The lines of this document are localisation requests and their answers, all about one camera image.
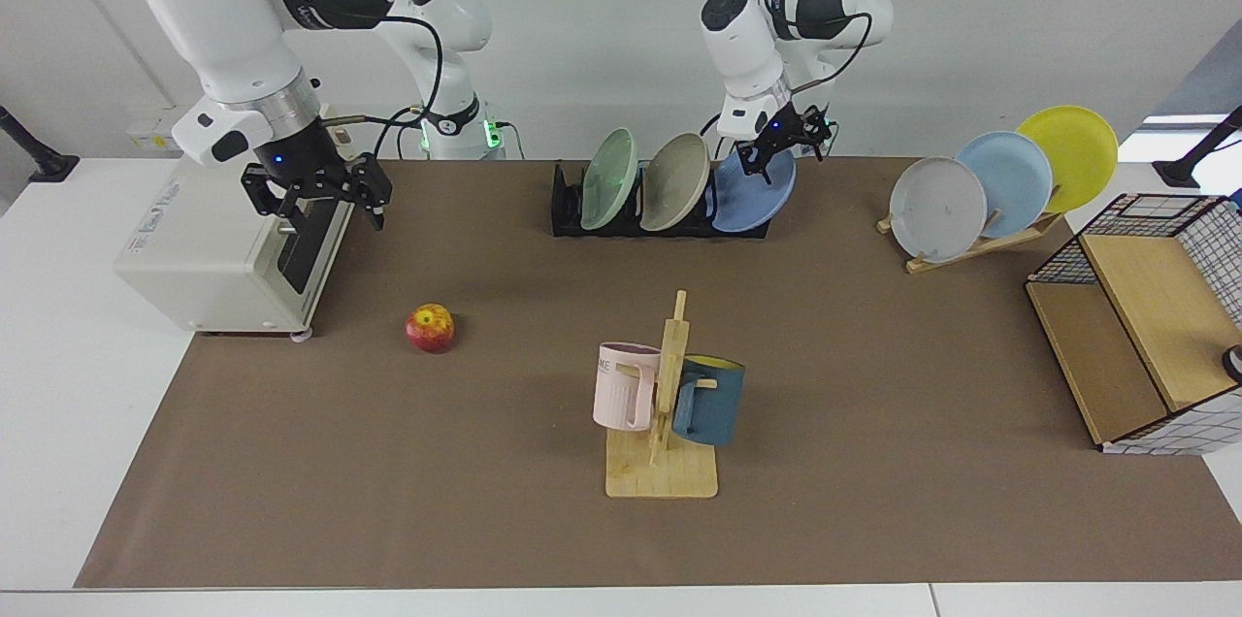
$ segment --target apple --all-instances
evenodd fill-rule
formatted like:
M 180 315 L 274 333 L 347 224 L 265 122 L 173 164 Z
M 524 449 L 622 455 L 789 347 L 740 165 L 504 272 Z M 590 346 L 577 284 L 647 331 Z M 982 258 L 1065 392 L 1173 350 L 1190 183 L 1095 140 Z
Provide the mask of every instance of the apple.
M 426 353 L 443 353 L 453 344 L 453 315 L 443 304 L 422 304 L 405 320 L 405 335 L 414 348 Z

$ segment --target wooden plate stand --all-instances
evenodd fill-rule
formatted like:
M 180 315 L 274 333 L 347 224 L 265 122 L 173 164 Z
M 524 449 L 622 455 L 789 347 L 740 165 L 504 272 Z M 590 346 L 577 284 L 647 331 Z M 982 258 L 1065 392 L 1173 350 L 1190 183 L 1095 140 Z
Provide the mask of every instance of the wooden plate stand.
M 609 498 L 712 498 L 719 490 L 714 446 L 671 435 L 691 335 L 684 317 L 686 290 L 678 290 L 673 318 L 664 320 L 651 430 L 632 433 L 609 430 L 605 473 Z M 713 385 L 710 380 L 698 384 Z
M 1052 197 L 1057 196 L 1057 191 L 1059 191 L 1059 189 L 1061 185 L 1057 185 L 1057 187 L 1052 189 L 1052 196 L 1048 197 L 1049 201 L 1052 200 Z M 984 223 L 985 231 L 987 227 L 991 227 L 992 222 L 995 222 L 995 220 L 1000 215 L 1001 215 L 1000 210 L 994 210 L 992 214 L 987 216 L 987 222 Z M 1022 228 L 1022 231 L 1018 233 L 1012 233 L 1012 236 L 999 237 L 999 240 L 986 240 L 985 237 L 977 237 L 977 240 L 975 240 L 975 245 L 970 247 L 970 251 L 966 251 L 966 253 L 958 256 L 958 258 L 945 259 L 945 262 L 943 263 L 932 263 L 925 258 L 925 256 L 919 253 L 918 256 L 914 256 L 914 258 L 907 259 L 905 272 L 910 273 L 910 276 L 915 276 L 915 273 L 927 273 L 928 271 L 935 271 L 935 268 L 944 268 L 945 264 L 960 263 L 963 262 L 963 259 L 971 259 L 976 258 L 976 256 L 984 256 L 986 253 L 991 253 L 991 251 L 1009 248 L 1009 246 L 1023 245 L 1025 242 L 1033 242 L 1035 240 L 1038 240 L 1038 237 L 1043 237 L 1045 233 L 1049 232 L 1051 228 L 1054 227 L 1054 225 L 1061 218 L 1063 218 L 1063 216 L 1064 214 L 1054 214 L 1054 211 L 1045 211 L 1043 215 L 1040 215 L 1038 220 L 1035 220 L 1035 223 L 1030 225 L 1030 227 L 1027 228 Z M 892 232 L 893 216 L 888 215 L 884 216 L 883 220 L 879 220 L 879 222 L 876 223 L 876 231 L 879 233 Z

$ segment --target yellow plate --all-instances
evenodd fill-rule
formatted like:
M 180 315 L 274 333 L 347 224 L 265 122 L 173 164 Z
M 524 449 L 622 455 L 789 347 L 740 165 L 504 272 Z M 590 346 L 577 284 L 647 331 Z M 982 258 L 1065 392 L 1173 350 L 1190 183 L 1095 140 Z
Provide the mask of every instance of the yellow plate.
M 1031 137 L 1047 154 L 1052 184 L 1061 185 L 1047 211 L 1069 211 L 1095 199 L 1117 170 L 1117 134 L 1098 113 L 1074 104 L 1041 109 L 1022 122 L 1020 135 Z

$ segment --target brown paper surface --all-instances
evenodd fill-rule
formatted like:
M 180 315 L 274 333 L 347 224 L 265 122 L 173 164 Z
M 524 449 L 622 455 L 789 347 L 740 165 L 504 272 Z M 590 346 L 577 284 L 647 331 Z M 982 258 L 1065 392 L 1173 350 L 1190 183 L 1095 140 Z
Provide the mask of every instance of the brown paper surface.
M 1067 228 L 907 276 L 874 223 L 909 161 L 804 163 L 761 242 L 555 240 L 550 165 L 386 165 L 309 343 L 195 338 L 77 585 L 1242 579 L 1201 459 L 1092 447 L 1022 287 Z M 678 288 L 746 365 L 720 493 L 611 500 L 597 346 L 658 344 Z

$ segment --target white table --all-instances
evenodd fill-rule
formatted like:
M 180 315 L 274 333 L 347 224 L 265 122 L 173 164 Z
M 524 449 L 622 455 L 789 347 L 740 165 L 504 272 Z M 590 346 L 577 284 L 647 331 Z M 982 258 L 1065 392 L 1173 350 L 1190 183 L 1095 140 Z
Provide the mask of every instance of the white table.
M 0 615 L 1237 613 L 1242 581 L 461 591 L 73 591 L 190 341 L 112 273 L 173 169 L 84 160 L 0 216 Z M 1114 185 L 1161 189 L 1145 166 Z M 1113 189 L 1105 191 L 1113 196 Z M 1081 225 L 1083 216 L 1071 216 Z M 1242 454 L 1210 461 L 1242 508 Z

